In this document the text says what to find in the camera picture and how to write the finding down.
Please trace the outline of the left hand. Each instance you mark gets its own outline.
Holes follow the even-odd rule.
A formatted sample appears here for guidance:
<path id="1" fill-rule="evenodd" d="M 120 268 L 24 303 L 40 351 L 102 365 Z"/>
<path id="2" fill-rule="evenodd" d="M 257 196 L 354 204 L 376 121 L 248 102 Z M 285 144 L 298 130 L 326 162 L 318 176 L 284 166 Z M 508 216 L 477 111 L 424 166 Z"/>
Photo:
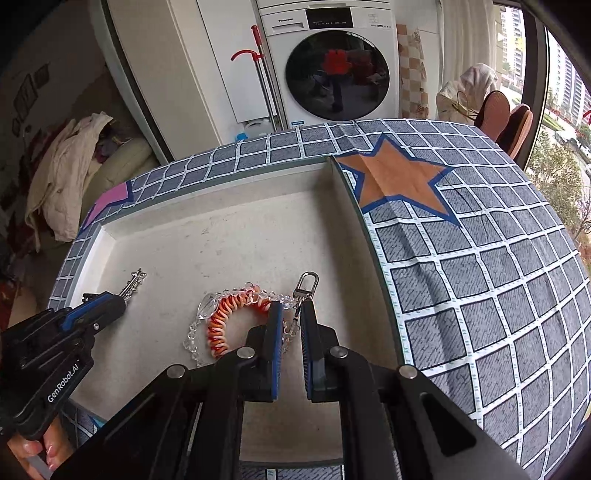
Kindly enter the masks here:
<path id="1" fill-rule="evenodd" d="M 43 480 L 40 472 L 30 463 L 29 459 L 46 454 L 46 463 L 51 471 L 55 471 L 74 452 L 61 420 L 56 417 L 43 435 L 41 441 L 27 440 L 20 434 L 15 434 L 9 441 L 8 447 L 19 461 L 21 467 L 31 479 Z"/>

